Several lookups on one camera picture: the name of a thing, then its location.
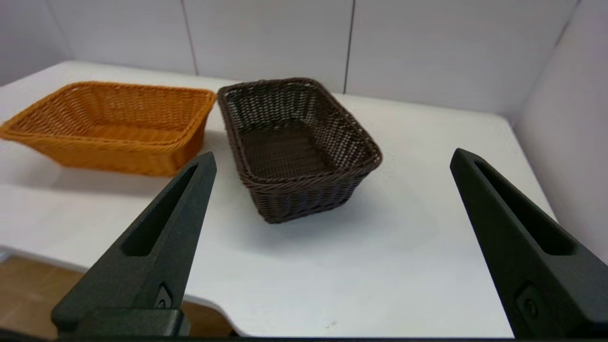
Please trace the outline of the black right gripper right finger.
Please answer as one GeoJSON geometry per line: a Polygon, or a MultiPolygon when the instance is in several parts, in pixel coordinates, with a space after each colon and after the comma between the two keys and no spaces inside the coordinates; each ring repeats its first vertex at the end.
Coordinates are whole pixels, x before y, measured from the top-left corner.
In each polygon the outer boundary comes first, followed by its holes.
{"type": "Polygon", "coordinates": [[[514,337],[606,339],[606,264],[477,154],[450,171],[514,337]]]}

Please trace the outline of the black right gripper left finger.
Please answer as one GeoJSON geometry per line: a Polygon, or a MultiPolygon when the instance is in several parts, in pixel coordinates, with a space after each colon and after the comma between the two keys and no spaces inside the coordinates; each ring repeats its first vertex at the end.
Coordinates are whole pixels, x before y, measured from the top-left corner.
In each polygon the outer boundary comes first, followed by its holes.
{"type": "Polygon", "coordinates": [[[60,337],[187,336],[185,288],[217,173],[196,156],[51,312],[60,337]]]}

